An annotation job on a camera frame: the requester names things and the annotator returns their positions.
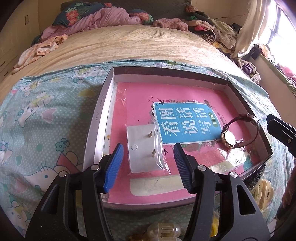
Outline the basket of clothes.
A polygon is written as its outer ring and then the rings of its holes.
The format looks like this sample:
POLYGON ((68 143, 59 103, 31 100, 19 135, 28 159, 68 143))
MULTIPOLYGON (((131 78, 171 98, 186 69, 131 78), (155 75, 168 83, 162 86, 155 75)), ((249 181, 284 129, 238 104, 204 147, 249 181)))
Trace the basket of clothes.
POLYGON ((234 58, 232 61, 256 84, 260 83, 261 77, 256 67, 249 61, 234 58))

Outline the floral dark pillow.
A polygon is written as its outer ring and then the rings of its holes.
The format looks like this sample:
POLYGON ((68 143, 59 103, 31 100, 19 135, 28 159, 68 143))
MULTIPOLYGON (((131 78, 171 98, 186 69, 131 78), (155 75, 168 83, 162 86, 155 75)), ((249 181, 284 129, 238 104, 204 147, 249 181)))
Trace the floral dark pillow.
POLYGON ((71 3, 55 18, 53 26, 70 27, 76 22, 102 8, 111 8, 111 3, 89 3, 85 1, 71 3))

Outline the yellow hoop earrings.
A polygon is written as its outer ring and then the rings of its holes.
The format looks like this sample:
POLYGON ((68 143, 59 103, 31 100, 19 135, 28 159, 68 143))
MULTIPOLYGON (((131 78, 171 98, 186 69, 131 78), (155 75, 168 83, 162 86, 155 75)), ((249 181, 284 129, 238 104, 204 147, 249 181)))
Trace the yellow hoop earrings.
POLYGON ((219 227, 219 215, 217 212, 214 212, 213 214, 213 220, 211 225, 211 233, 210 237, 214 237, 218 233, 218 227, 219 227))

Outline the peach clothing on bed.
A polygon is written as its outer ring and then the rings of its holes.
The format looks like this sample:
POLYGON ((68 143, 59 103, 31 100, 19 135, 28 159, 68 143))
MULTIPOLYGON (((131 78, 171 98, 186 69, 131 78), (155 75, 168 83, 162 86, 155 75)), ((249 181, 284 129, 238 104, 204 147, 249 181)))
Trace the peach clothing on bed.
POLYGON ((65 42, 67 40, 67 35, 60 35, 56 37, 52 37, 44 42, 34 44, 27 50, 25 50, 19 57, 18 62, 13 67, 12 74, 15 74, 22 70, 24 67, 29 64, 37 61, 41 57, 53 52, 58 49, 59 44, 65 42))

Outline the beige bed cover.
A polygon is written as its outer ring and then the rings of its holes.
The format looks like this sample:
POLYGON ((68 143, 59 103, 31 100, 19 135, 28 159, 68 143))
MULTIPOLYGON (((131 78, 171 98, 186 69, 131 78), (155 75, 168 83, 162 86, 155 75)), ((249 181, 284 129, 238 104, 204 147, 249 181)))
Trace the beige bed cover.
POLYGON ((16 74, 9 74, 1 83, 1 100, 24 76, 78 65, 136 59, 168 60, 246 77, 229 58, 191 32, 145 25, 113 26, 71 35, 58 49, 16 74))

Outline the pile of clothes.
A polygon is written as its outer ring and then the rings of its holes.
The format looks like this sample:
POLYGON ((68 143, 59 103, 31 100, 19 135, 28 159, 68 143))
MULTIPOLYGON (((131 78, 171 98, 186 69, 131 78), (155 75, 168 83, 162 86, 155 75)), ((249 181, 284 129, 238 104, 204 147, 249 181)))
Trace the pile of clothes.
POLYGON ((242 28, 240 25, 236 23, 229 25, 212 19, 193 5, 186 6, 185 11, 187 16, 182 21, 188 25, 190 32, 201 37, 227 57, 234 53, 237 36, 242 28))

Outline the cream wardrobe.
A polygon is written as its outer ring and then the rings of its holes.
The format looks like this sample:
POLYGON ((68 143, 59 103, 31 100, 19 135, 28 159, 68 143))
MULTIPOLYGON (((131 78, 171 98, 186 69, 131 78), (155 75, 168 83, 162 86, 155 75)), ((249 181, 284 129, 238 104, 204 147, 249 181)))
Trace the cream wardrobe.
POLYGON ((1 30, 1 80, 13 70, 20 55, 39 34, 38 1, 23 1, 1 30))

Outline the Hello Kitty teal blanket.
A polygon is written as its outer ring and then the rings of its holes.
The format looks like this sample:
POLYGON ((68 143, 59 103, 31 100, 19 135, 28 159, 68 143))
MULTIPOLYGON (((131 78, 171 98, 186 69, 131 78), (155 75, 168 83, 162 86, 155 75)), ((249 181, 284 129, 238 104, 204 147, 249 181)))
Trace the Hello Kitty teal blanket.
POLYGON ((52 170, 61 154, 72 151, 83 162, 86 135, 97 96, 112 67, 156 67, 229 80, 260 120, 276 114, 268 94, 245 77, 209 67, 172 61, 138 60, 88 64, 28 74, 1 104, 1 208, 13 225, 1 227, 1 240, 25 236, 34 211, 51 181, 30 184, 26 176, 52 170))

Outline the brown leather wrist watch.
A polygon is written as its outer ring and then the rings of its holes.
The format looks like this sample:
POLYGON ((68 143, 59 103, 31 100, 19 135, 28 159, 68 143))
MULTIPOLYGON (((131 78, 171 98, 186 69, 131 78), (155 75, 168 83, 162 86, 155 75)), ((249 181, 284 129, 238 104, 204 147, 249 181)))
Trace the brown leather wrist watch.
POLYGON ((250 113, 241 113, 222 127, 221 140, 229 149, 238 149, 252 144, 259 134, 260 123, 250 113))

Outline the dark cardboard box tray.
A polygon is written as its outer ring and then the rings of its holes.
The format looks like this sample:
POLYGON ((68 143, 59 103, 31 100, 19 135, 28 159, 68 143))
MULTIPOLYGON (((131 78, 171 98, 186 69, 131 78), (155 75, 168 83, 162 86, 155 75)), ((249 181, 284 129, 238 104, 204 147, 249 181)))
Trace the dark cardboard box tray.
POLYGON ((250 178, 273 152, 260 126, 250 145, 229 149, 221 140, 222 127, 241 113, 253 114, 229 81, 199 73, 155 67, 112 67, 103 82, 91 120, 84 168, 111 154, 118 143, 124 157, 114 186, 102 196, 107 208, 149 210, 187 205, 194 195, 183 187, 174 160, 174 145, 199 164, 221 174, 236 172, 250 178), (169 176, 130 173, 128 126, 158 127, 169 176))

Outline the pearl bead hair claw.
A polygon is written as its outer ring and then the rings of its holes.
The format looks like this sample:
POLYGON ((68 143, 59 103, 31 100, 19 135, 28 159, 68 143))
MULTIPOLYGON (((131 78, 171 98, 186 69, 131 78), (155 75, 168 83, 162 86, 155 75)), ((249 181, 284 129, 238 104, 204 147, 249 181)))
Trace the pearl bead hair claw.
POLYGON ((154 240, 170 240, 178 241, 182 233, 181 227, 176 223, 153 223, 147 228, 143 234, 130 235, 126 240, 136 241, 154 241, 154 240))

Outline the cream hair claw clip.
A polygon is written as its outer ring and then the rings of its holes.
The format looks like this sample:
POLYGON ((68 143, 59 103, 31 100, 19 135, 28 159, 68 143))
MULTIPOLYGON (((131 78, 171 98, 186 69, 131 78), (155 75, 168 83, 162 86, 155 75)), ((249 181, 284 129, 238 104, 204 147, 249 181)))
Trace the cream hair claw clip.
POLYGON ((267 179, 260 179, 251 190, 251 194, 259 209, 262 211, 271 204, 274 196, 274 188, 271 186, 271 182, 267 179))

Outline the pink crumpled quilt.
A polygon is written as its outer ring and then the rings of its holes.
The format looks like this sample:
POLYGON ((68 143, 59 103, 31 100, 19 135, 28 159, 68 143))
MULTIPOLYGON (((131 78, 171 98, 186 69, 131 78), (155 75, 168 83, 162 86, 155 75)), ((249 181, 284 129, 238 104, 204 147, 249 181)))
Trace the pink crumpled quilt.
POLYGON ((48 40, 52 37, 62 35, 73 35, 78 32, 93 30, 102 27, 139 25, 142 20, 138 16, 130 16, 123 8, 102 8, 99 11, 83 17, 70 27, 50 26, 43 30, 40 42, 48 40))

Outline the cream curtain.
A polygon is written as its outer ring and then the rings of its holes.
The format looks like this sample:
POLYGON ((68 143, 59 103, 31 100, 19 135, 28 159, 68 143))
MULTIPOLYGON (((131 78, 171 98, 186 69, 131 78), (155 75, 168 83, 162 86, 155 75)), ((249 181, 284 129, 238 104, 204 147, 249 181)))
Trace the cream curtain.
POLYGON ((249 1, 249 12, 238 34, 235 50, 230 56, 231 59, 245 56, 254 44, 259 43, 267 26, 270 3, 271 0, 249 1))

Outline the white earring card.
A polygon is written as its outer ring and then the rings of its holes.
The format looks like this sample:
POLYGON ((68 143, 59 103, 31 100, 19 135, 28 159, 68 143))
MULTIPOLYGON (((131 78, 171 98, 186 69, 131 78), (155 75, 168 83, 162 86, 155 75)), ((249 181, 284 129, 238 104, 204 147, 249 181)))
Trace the white earring card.
POLYGON ((169 176, 163 142, 156 124, 128 126, 127 147, 130 173, 140 176, 169 176))

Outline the window ledge with clothes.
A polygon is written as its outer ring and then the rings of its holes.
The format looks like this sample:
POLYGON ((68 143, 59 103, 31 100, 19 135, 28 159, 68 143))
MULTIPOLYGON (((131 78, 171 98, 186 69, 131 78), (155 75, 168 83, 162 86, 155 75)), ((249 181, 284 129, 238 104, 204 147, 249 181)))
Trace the window ledge with clothes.
POLYGON ((254 44, 251 49, 251 56, 255 60, 257 57, 263 59, 271 71, 284 83, 290 92, 295 96, 295 71, 287 66, 276 62, 269 47, 265 44, 254 44))

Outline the pink fuzzy garment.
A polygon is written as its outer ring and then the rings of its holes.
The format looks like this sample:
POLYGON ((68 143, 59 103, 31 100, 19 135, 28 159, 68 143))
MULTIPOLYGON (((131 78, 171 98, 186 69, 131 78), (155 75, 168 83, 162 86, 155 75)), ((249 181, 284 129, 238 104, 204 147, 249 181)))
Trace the pink fuzzy garment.
POLYGON ((152 24, 154 27, 165 28, 165 29, 176 29, 187 32, 188 24, 181 21, 179 18, 167 19, 161 18, 155 20, 152 24))

